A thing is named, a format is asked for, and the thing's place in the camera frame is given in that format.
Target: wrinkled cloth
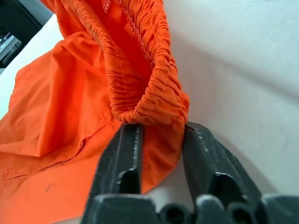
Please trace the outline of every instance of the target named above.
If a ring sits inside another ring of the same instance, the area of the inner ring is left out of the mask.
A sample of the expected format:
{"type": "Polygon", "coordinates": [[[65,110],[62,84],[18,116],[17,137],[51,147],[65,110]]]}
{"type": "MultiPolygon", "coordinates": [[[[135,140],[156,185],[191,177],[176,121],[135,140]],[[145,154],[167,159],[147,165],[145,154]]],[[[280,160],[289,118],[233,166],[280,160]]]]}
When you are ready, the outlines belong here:
{"type": "Polygon", "coordinates": [[[64,40],[17,73],[0,121],[1,224],[81,216],[99,157],[122,123],[145,125],[143,193],[181,154],[189,99],[162,0],[43,2],[64,40]]]}

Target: seam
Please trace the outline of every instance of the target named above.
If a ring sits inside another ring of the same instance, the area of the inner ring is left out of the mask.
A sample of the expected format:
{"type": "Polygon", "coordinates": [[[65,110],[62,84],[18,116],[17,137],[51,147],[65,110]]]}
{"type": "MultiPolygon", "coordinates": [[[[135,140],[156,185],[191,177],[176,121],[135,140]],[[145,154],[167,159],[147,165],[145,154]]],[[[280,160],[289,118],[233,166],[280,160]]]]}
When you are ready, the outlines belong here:
{"type": "Polygon", "coordinates": [[[115,1],[120,5],[122,12],[125,14],[128,22],[130,24],[130,27],[138,40],[138,45],[139,45],[141,52],[143,53],[143,56],[145,57],[145,59],[147,59],[149,61],[150,65],[153,66],[154,61],[151,58],[149,51],[146,49],[146,47],[142,41],[141,35],[140,35],[140,30],[136,27],[135,23],[133,22],[132,17],[130,16],[130,14],[128,12],[128,9],[126,8],[126,5],[123,3],[122,0],[115,0],[115,1]]]}
{"type": "Polygon", "coordinates": [[[105,13],[108,12],[108,9],[109,9],[110,5],[111,5],[111,0],[105,0],[104,1],[103,10],[104,10],[105,13]]]}
{"type": "Polygon", "coordinates": [[[123,89],[124,89],[124,91],[125,91],[125,93],[126,93],[126,107],[130,110],[131,109],[131,107],[129,107],[128,106],[128,94],[127,94],[127,85],[126,85],[126,83],[125,83],[125,79],[124,79],[124,72],[123,72],[123,70],[122,70],[122,67],[121,67],[121,60],[120,60],[120,57],[119,57],[119,54],[118,54],[118,52],[116,51],[116,61],[118,62],[118,66],[119,66],[119,69],[120,69],[120,71],[121,71],[121,79],[122,79],[122,82],[123,82],[123,89]]]}
{"type": "MultiPolygon", "coordinates": [[[[110,125],[110,124],[113,123],[113,122],[114,122],[114,119],[110,120],[110,121],[107,122],[105,125],[110,125]]],[[[101,130],[102,130],[102,128],[98,129],[94,134],[92,134],[92,136],[90,136],[90,139],[93,138],[93,137],[95,136],[95,134],[97,134],[97,133],[100,132],[101,130]]],[[[57,161],[57,162],[55,162],[55,163],[53,163],[53,164],[51,164],[51,165],[45,166],[45,167],[43,167],[43,168],[41,168],[41,169],[39,169],[39,170],[37,170],[37,171],[35,171],[35,172],[33,172],[33,173],[30,173],[30,174],[19,175],[19,176],[15,176],[15,177],[8,178],[8,179],[5,178],[4,180],[0,180],[0,182],[10,181],[10,180],[13,180],[13,179],[18,178],[18,177],[30,176],[30,175],[36,174],[36,173],[38,173],[38,172],[44,171],[45,169],[51,168],[51,167],[53,167],[53,166],[56,166],[56,165],[59,165],[59,164],[62,164],[62,163],[71,161],[71,160],[75,159],[77,155],[79,155],[79,153],[83,150],[83,148],[84,148],[84,147],[87,145],[87,143],[90,141],[90,139],[89,139],[88,141],[86,141],[86,139],[88,139],[88,137],[84,138],[84,139],[81,141],[81,143],[80,143],[81,146],[80,146],[80,148],[78,149],[78,151],[76,152],[76,154],[75,154],[73,157],[71,157],[71,158],[69,158],[69,159],[67,159],[67,160],[57,161]]],[[[9,174],[10,172],[17,172],[17,171],[18,171],[18,169],[16,169],[16,170],[12,170],[12,171],[6,171],[6,172],[4,173],[4,175],[9,174]]]]}

